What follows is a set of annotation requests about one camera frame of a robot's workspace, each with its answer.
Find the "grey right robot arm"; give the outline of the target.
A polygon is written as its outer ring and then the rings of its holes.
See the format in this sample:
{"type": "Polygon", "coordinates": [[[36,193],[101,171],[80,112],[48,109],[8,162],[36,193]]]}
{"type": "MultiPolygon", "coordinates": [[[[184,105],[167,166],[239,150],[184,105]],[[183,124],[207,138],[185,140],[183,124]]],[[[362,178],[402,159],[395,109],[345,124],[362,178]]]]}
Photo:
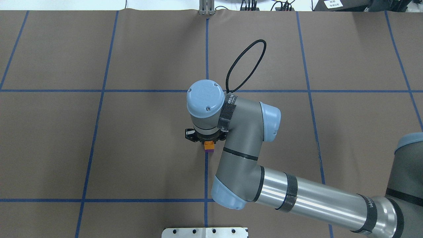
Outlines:
{"type": "Polygon", "coordinates": [[[260,164],[263,143],[281,123],[277,107],[224,92],[213,80],[189,87],[186,105],[191,141],[225,142],[211,197],[228,209],[247,203],[305,216],[372,238],[422,237],[422,132],[403,136],[392,159],[383,144],[399,127],[417,128],[411,97],[395,92],[304,93],[310,103],[317,154],[304,172],[315,182],[260,164]]]}

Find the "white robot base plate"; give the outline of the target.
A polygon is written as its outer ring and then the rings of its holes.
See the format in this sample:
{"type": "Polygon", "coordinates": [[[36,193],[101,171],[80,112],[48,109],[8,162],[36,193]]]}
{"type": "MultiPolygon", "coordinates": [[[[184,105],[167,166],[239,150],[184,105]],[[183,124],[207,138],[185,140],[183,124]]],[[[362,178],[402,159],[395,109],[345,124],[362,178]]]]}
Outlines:
{"type": "Polygon", "coordinates": [[[162,238],[249,238],[244,227],[189,227],[166,228],[162,238]]]}

